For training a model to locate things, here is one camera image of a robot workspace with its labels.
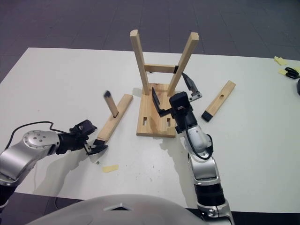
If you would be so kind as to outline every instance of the rectangular slot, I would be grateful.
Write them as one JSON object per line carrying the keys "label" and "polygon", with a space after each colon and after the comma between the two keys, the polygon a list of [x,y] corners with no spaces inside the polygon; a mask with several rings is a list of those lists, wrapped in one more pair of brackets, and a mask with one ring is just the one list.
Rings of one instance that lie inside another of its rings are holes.
{"label": "rectangular slot", "polygon": [[167,127],[170,127],[170,126],[171,126],[171,119],[167,118]]}
{"label": "rectangular slot", "polygon": [[147,124],[147,117],[144,117],[142,119],[142,125],[145,126]]}

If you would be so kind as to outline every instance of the black cable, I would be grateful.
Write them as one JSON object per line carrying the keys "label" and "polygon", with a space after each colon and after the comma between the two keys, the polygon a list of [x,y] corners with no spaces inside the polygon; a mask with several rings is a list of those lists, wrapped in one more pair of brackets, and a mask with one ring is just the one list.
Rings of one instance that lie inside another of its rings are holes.
{"label": "black cable", "polygon": [[23,127],[30,126],[30,125],[33,125],[33,124],[38,124],[38,123],[50,123],[51,125],[50,125],[49,129],[50,129],[51,131],[56,131],[56,132],[60,132],[60,133],[63,133],[63,134],[68,134],[67,132],[64,132],[64,131],[61,131],[61,130],[52,129],[53,123],[50,122],[50,121],[40,121],[40,122],[28,123],[28,124],[24,124],[24,125],[22,125],[22,126],[17,127],[16,129],[14,129],[14,131],[11,133],[10,139],[9,139],[8,144],[7,144],[7,146],[5,147],[5,149],[8,149],[8,148],[9,148],[9,146],[10,146],[10,144],[11,144],[13,138],[14,138],[14,134],[15,134],[15,132],[16,132],[17,130],[19,130],[19,129],[23,128]]}
{"label": "black cable", "polygon": [[187,124],[186,118],[184,118],[184,124],[185,124],[185,129],[186,129],[186,134],[187,134],[187,140],[188,140],[189,145],[191,146],[192,151],[194,152],[194,154],[195,154],[197,157],[199,157],[200,159],[203,159],[203,160],[209,159],[209,158],[212,156],[213,149],[211,148],[210,153],[209,153],[209,155],[208,155],[206,158],[200,156],[200,155],[196,152],[194,146],[192,145],[192,141],[191,141],[191,139],[190,139],[190,137],[189,137],[189,134],[188,134],[188,124]]}

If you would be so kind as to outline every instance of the wooden stick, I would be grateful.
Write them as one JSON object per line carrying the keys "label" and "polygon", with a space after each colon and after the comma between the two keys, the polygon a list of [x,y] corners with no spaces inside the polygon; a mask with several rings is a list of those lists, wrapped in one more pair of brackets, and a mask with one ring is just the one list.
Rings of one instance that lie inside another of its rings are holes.
{"label": "wooden stick", "polygon": [[186,46],[184,47],[181,58],[179,60],[177,72],[173,75],[172,80],[169,84],[168,96],[173,95],[176,85],[178,84],[178,81],[181,77],[181,73],[186,68],[188,60],[191,57],[191,54],[193,53],[198,41],[199,41],[198,33],[191,32],[191,34],[187,40]]}
{"label": "wooden stick", "polygon": [[145,64],[145,70],[148,72],[170,73],[173,74],[176,66],[162,64]]}
{"label": "wooden stick", "polygon": [[144,57],[143,57],[141,40],[140,40],[140,35],[139,35],[138,30],[132,30],[130,32],[130,39],[131,39],[133,51],[135,52],[137,66],[139,67],[144,94],[149,95],[149,93],[150,93],[149,82],[148,82],[148,77],[147,77],[146,70],[144,67],[145,61],[144,61]]}
{"label": "wooden stick", "polygon": [[107,90],[105,92],[105,94],[103,95],[103,97],[104,97],[104,100],[106,101],[106,103],[108,105],[109,110],[112,112],[112,116],[116,117],[118,115],[119,111],[116,107],[116,104],[113,101],[111,93]]}
{"label": "wooden stick", "polygon": [[216,98],[211,102],[211,104],[207,107],[207,109],[202,114],[202,118],[205,121],[210,121],[211,118],[217,113],[221,105],[225,102],[227,97],[230,95],[232,90],[235,87],[235,83],[228,81],[225,86],[222,88],[222,90],[218,93]]}
{"label": "wooden stick", "polygon": [[101,141],[107,142],[111,135],[113,134],[113,131],[117,127],[118,123],[122,119],[125,111],[127,110],[129,104],[131,103],[133,99],[132,95],[124,94],[120,102],[118,103],[118,115],[114,118],[112,115],[108,118],[108,121],[105,123],[104,127],[98,134],[97,139]]}

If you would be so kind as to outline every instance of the scissors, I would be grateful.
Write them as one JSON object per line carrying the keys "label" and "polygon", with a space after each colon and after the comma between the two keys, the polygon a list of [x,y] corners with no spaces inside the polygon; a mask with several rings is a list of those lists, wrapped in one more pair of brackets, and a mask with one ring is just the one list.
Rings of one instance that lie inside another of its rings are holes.
{"label": "scissors", "polygon": [[299,73],[293,68],[287,67],[285,68],[285,71],[287,71],[287,73],[285,74],[287,77],[290,77],[292,79],[300,78]]}

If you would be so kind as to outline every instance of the wooden peg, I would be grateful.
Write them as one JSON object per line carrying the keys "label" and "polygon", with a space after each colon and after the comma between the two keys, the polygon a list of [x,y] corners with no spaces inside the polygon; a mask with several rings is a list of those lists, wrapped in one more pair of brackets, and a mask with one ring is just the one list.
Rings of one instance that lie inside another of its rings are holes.
{"label": "wooden peg", "polygon": [[218,93],[216,98],[211,102],[211,104],[207,107],[207,109],[202,114],[202,118],[209,122],[211,118],[217,113],[221,105],[225,102],[227,97],[230,95],[232,90],[235,87],[235,83],[228,81],[222,90]]}
{"label": "wooden peg", "polygon": [[103,97],[104,97],[104,99],[105,99],[105,101],[106,101],[106,103],[108,105],[109,110],[112,112],[112,116],[114,118],[116,118],[116,116],[118,115],[119,111],[117,109],[116,104],[113,101],[113,98],[112,98],[112,95],[111,95],[110,91],[107,90],[105,92],[105,94],[103,95]]}

